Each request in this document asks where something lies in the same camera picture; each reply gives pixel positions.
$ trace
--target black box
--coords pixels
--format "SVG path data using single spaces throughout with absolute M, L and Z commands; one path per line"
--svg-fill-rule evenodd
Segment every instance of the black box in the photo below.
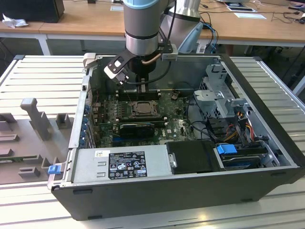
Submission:
M 62 0 L 1 0 L 1 18 L 57 23 L 65 8 Z

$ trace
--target white table leg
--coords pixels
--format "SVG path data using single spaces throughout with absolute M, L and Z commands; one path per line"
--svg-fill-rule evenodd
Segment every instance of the white table leg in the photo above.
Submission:
M 295 95 L 299 95 L 305 88 L 305 76 L 301 79 L 301 81 L 294 88 L 293 93 Z
M 85 52 L 85 51 L 86 51 L 85 41 L 84 41 L 84 40 L 80 40 L 80 41 L 81 41 L 81 50 L 82 50 L 83 52 Z
M 45 56 L 53 55 L 52 50 L 48 46 L 47 36 L 45 34 L 37 35 L 36 39 L 39 41 L 43 55 L 45 55 Z

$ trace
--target desk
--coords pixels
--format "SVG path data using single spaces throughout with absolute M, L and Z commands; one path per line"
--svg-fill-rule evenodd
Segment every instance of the desk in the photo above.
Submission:
M 242 19 L 234 13 L 212 13 L 229 11 L 222 3 L 205 3 L 210 11 L 213 27 L 219 33 L 219 44 L 265 45 L 303 47 L 305 45 L 305 25 L 297 22 L 285 24 L 271 21 L 271 13 L 262 13 L 267 19 Z M 293 12 L 287 7 L 266 4 L 260 6 L 263 12 Z M 30 22 L 29 27 L 11 29 L 0 25 L 0 37 L 38 39 L 44 55 L 51 55 L 47 39 L 70 40 L 110 40 L 124 41 L 123 12 L 110 11 L 111 4 L 86 1 L 64 1 L 65 13 L 59 23 Z M 210 31 L 202 31 L 199 43 L 202 46 L 211 39 Z

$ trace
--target black plastic cover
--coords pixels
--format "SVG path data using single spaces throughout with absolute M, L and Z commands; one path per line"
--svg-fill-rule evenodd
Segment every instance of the black plastic cover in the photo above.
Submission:
M 210 141 L 181 141 L 166 143 L 169 154 L 174 154 L 177 168 L 174 174 L 218 172 L 217 158 Z

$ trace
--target blue plastic clip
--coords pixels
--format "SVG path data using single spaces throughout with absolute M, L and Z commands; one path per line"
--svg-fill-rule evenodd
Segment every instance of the blue plastic clip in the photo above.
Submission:
M 237 154 L 237 150 L 234 145 L 223 144 L 218 146 L 216 149 L 219 154 Z
M 61 165 L 49 166 L 48 174 L 60 174 L 60 173 L 61 173 Z

